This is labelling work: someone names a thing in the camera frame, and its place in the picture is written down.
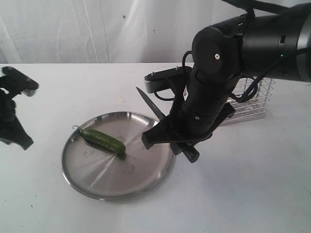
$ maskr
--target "wire basket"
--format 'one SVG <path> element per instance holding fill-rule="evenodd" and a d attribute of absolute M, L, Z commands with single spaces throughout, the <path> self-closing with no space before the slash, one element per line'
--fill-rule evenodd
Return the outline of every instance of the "wire basket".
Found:
<path fill-rule="evenodd" d="M 242 78 L 239 80 L 233 93 L 241 95 L 253 82 L 250 78 Z M 232 118 L 227 118 L 222 125 L 244 122 L 248 120 L 264 118 L 266 115 L 268 102 L 270 101 L 272 85 L 275 84 L 273 79 L 265 78 L 259 83 L 257 94 L 249 101 L 244 103 L 237 103 L 235 100 L 229 98 L 230 103 L 236 110 Z"/>

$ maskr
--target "cucumber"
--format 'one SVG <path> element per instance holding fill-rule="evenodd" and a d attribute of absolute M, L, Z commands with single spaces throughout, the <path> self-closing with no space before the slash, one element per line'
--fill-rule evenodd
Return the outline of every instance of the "cucumber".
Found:
<path fill-rule="evenodd" d="M 123 144 L 122 142 L 120 142 L 116 138 L 111 137 L 111 136 L 109 136 L 103 132 L 100 132 L 100 131 L 92 129 L 92 128 L 81 129 L 77 125 L 74 125 L 73 127 L 78 128 L 79 133 L 84 140 L 86 139 L 88 141 L 99 144 L 103 147 L 108 148 L 109 150 L 111 150 L 115 153 L 125 154 L 125 151 L 126 151 L 125 144 Z"/>

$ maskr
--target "metal plate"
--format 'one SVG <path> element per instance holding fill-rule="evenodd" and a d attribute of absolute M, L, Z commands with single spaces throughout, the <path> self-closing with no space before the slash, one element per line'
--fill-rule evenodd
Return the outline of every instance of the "metal plate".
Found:
<path fill-rule="evenodd" d="M 100 200 L 127 198 L 151 188 L 173 157 L 169 144 L 147 150 L 142 143 L 141 134 L 156 124 L 132 112 L 108 113 L 87 121 L 81 128 L 91 127 L 119 139 L 126 145 L 126 156 L 89 146 L 76 130 L 63 150 L 65 179 L 80 193 Z"/>

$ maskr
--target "white tabletop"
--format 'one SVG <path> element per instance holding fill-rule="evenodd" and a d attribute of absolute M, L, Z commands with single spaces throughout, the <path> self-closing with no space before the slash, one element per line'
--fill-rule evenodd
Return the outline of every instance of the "white tabletop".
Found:
<path fill-rule="evenodd" d="M 114 111 L 155 118 L 135 86 L 177 64 L 16 64 L 40 84 L 18 96 L 34 144 L 0 144 L 0 233 L 311 232 L 311 85 L 276 81 L 265 119 L 219 127 L 190 164 L 143 195 L 99 201 L 65 181 L 61 152 L 74 124 Z M 170 103 L 151 99 L 168 113 Z"/>

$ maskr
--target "white curtain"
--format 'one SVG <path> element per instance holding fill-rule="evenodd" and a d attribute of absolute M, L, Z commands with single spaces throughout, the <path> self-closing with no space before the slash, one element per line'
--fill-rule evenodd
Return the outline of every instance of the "white curtain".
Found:
<path fill-rule="evenodd" d="M 0 0 L 0 63 L 180 62 L 199 30 L 242 13 L 220 0 Z"/>

